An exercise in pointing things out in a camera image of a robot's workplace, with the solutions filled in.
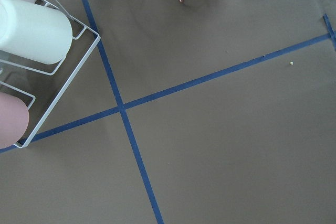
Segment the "white cup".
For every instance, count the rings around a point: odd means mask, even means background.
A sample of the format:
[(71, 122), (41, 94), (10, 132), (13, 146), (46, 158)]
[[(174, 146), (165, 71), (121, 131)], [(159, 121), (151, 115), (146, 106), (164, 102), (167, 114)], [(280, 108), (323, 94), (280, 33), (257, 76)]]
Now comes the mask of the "white cup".
[(59, 10), (22, 0), (1, 0), (1, 51), (52, 65), (72, 44), (69, 19)]

